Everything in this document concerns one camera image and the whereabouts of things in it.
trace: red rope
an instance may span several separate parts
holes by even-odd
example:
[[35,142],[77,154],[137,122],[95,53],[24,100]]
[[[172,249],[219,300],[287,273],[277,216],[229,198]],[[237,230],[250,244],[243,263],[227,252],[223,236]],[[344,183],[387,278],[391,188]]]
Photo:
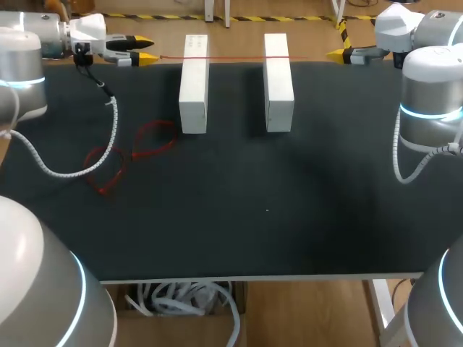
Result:
[[[156,127],[163,127],[163,128],[170,128],[173,132],[172,138],[169,142],[167,142],[165,145],[162,145],[155,150],[149,150],[145,152],[137,152],[136,147],[138,145],[138,142],[145,136],[145,133],[148,130],[151,130]],[[151,121],[147,124],[142,125],[138,130],[137,134],[135,136],[135,141],[133,143],[132,147],[132,153],[131,153],[131,158],[132,160],[136,160],[137,158],[141,157],[148,157],[150,155],[155,155],[159,154],[165,150],[168,150],[170,147],[172,147],[175,142],[177,141],[177,127],[175,126],[175,123],[172,121]],[[90,153],[88,153],[87,157],[85,158],[84,161],[84,168],[87,168],[90,166],[90,162],[92,161],[92,158],[99,154],[102,153],[106,148],[105,147],[97,147],[94,148]],[[109,191],[117,184],[117,182],[121,179],[125,171],[127,170],[127,161],[126,161],[126,155],[124,154],[123,150],[120,150],[119,148],[112,147],[111,150],[116,152],[119,155],[119,158],[121,160],[121,168],[116,172],[114,177],[109,179],[106,183],[102,184],[101,187],[98,186],[95,182],[93,173],[88,174],[85,177],[85,180],[87,183],[94,188],[94,190],[97,191],[97,193],[101,195],[107,195]]]
[[159,56],[160,59],[188,60],[188,59],[230,59],[230,60],[264,60],[264,59],[304,59],[309,60],[308,56]]
[[[138,142],[143,138],[146,131],[149,129],[156,128],[156,127],[170,128],[173,131],[172,139],[169,142],[167,142],[164,146],[160,146],[159,148],[156,148],[155,150],[137,152],[136,147],[138,145]],[[135,160],[140,157],[148,157],[150,155],[159,154],[165,150],[168,150],[170,147],[172,147],[176,141],[177,141],[177,128],[175,127],[174,122],[172,121],[151,121],[143,125],[142,127],[140,127],[137,131],[137,134],[135,135],[135,141],[134,141],[133,148],[132,148],[132,160]]]
[[[97,147],[97,148],[94,148],[90,153],[88,153],[87,155],[87,158],[85,159],[85,162],[84,162],[84,168],[87,168],[90,166],[90,161],[92,159],[92,157],[94,155],[97,155],[101,152],[104,152],[104,150],[106,149],[106,147]],[[121,168],[116,172],[116,175],[114,175],[114,177],[112,179],[110,179],[108,182],[106,182],[105,184],[103,184],[102,187],[99,187],[96,183],[95,183],[95,179],[93,178],[93,175],[91,173],[89,173],[85,179],[87,180],[87,183],[92,187],[94,188],[94,190],[96,190],[99,194],[101,195],[107,195],[108,194],[108,191],[116,185],[116,183],[118,182],[118,180],[121,179],[122,177],[122,174],[125,172],[126,168],[126,160],[125,160],[125,156],[124,156],[124,153],[122,152],[122,150],[120,150],[119,148],[115,148],[115,147],[112,147],[111,150],[113,150],[114,152],[116,152],[120,159],[121,159]]]

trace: white foam block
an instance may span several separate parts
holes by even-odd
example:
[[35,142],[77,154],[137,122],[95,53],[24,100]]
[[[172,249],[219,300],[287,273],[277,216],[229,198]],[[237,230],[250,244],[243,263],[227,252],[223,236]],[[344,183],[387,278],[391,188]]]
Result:
[[[209,54],[207,35],[187,35],[183,57]],[[208,114],[209,59],[183,61],[179,107],[184,134],[204,134]]]
[[[265,56],[288,56],[286,34],[265,34]],[[294,109],[289,58],[266,58],[263,64],[268,132],[291,131]]]

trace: table leg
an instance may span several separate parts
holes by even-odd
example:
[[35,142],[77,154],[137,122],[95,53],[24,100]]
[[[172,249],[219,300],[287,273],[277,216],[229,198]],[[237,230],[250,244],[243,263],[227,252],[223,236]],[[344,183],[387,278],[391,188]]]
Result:
[[346,0],[341,0],[339,5],[339,10],[336,18],[336,29],[339,29],[339,23],[342,21],[342,17],[344,16],[344,8],[346,6]]
[[336,29],[339,29],[339,23],[342,21],[342,17],[344,16],[346,0],[341,0],[339,5],[338,0],[331,0],[331,5],[333,6],[334,17],[336,18]]
[[230,27],[230,0],[225,1],[225,26]]
[[379,336],[381,347],[400,347],[407,341],[407,331],[405,330],[404,321],[405,305],[400,309],[386,329]]
[[381,347],[400,347],[407,340],[404,307],[395,314],[386,280],[369,280],[368,288],[373,302]]
[[204,18],[206,22],[214,21],[214,0],[204,0]]

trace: hazard tape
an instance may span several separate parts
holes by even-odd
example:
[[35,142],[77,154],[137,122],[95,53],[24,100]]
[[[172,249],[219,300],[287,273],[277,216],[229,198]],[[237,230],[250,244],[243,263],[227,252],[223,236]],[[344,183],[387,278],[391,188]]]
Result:
[[347,35],[346,24],[347,22],[345,20],[342,20],[339,23],[339,33],[341,34],[341,39],[344,44],[344,48],[351,48],[352,44],[350,43],[349,36]]
[[347,34],[347,20],[369,20],[373,26],[376,25],[376,17],[371,16],[344,16],[341,23],[339,23],[339,32],[341,33],[342,42],[344,44],[344,49],[336,49],[332,51],[326,56],[338,63],[338,64],[352,64],[352,54],[354,53],[354,49],[349,39],[349,35]]
[[[73,17],[84,17],[91,13],[73,13]],[[131,20],[204,20],[203,15],[159,15],[159,14],[121,14],[121,13],[102,13],[104,17],[127,18]],[[369,16],[345,16],[343,20],[372,20],[376,17]],[[224,20],[223,17],[214,16],[214,20]],[[237,16],[230,17],[231,22],[297,22],[312,20],[334,20],[327,16],[299,16],[299,17],[277,17],[277,16]]]

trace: dark table surface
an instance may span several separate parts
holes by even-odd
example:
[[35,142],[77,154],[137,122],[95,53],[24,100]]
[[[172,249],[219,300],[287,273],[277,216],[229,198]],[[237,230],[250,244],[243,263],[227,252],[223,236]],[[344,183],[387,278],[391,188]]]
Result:
[[[179,126],[181,65],[96,66],[119,101],[117,147],[154,119]],[[410,273],[461,234],[463,162],[394,178],[400,71],[292,64],[292,131],[267,134],[261,64],[212,64],[208,132],[129,163],[109,197],[45,175],[13,140],[0,194],[31,209],[100,280]],[[47,114],[18,126],[60,172],[106,145],[111,108],[71,66],[46,69]],[[420,155],[400,148],[409,173]],[[96,175],[107,177],[112,158]]]

